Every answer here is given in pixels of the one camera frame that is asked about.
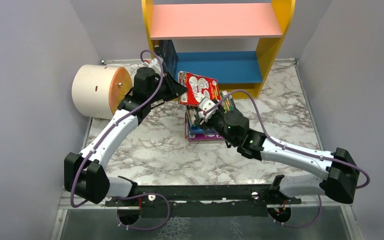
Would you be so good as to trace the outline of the Jane Eyre blue book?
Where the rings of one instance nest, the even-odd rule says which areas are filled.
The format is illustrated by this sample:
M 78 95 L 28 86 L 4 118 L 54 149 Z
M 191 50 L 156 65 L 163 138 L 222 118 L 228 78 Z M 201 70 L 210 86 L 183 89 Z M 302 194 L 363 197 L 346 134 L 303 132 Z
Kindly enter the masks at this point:
M 189 133 L 192 135 L 196 134 L 217 134 L 215 130 L 212 129 L 206 129 L 203 130 L 199 126 L 197 126 L 195 123 L 191 123 L 191 117 L 188 114 L 188 111 L 186 110 L 187 118 L 188 118 L 188 123 L 189 123 Z

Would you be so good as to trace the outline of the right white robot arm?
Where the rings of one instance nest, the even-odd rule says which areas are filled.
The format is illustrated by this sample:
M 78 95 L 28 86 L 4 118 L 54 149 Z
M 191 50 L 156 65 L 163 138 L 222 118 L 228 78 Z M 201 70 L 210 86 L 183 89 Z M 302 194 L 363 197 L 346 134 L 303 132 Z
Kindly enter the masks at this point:
M 236 148 L 247 159 L 277 162 L 306 172 L 298 176 L 276 176 L 271 192 L 277 198 L 287 200 L 302 195 L 324 195 L 342 204 L 353 203 L 360 171 L 346 149 L 319 151 L 282 143 L 278 139 L 271 141 L 265 133 L 250 128 L 249 119 L 239 110 L 224 112 L 217 107 L 204 115 L 208 109 L 197 108 L 195 124 L 216 131 L 228 148 Z

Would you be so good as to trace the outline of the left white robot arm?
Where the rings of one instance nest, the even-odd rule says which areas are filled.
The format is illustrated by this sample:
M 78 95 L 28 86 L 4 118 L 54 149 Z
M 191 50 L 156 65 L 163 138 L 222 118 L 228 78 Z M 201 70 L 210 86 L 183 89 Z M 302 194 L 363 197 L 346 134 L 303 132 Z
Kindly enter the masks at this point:
M 150 113 L 152 104 L 168 102 L 188 89 L 168 73 L 141 67 L 134 76 L 133 87 L 120 101 L 104 130 L 80 153 L 70 152 L 64 159 L 64 189 L 70 196 L 94 204 L 104 198 L 125 198 L 133 194 L 137 183 L 125 177 L 108 177 L 105 167 L 124 139 Z

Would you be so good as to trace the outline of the Nineteen Eighty-Four dark book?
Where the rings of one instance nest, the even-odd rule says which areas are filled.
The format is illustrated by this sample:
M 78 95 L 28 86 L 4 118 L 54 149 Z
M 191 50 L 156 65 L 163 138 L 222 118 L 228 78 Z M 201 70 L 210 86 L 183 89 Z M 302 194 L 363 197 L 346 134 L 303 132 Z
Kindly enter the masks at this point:
M 162 58 L 164 71 L 175 78 L 179 58 L 173 41 L 171 39 L 154 40 L 153 47 L 155 53 Z

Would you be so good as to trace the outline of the green Treehouse book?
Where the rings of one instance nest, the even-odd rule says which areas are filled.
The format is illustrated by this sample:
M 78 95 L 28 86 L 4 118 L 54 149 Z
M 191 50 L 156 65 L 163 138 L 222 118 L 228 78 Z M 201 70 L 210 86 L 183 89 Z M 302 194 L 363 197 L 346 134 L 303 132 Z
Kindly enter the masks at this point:
M 228 94 L 227 91 L 220 91 L 219 92 L 220 99 L 224 98 L 227 94 Z M 221 103 L 221 106 L 224 108 L 225 113 L 227 113 L 231 110 L 234 110 L 236 108 L 232 96 L 229 96 L 227 100 L 224 100 Z M 189 116 L 192 117 L 198 113 L 199 108 L 198 108 L 198 106 L 186 106 L 186 110 L 187 110 Z

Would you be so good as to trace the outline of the red Treehouse book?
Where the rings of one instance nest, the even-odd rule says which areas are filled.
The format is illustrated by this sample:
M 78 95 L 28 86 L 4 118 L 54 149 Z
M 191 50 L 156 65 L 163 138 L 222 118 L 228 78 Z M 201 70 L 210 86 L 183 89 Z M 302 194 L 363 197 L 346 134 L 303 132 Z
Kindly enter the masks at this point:
M 181 105 L 197 107 L 204 98 L 221 100 L 219 83 L 214 78 L 180 71 L 177 79 L 181 85 L 187 87 L 187 92 L 178 99 Z

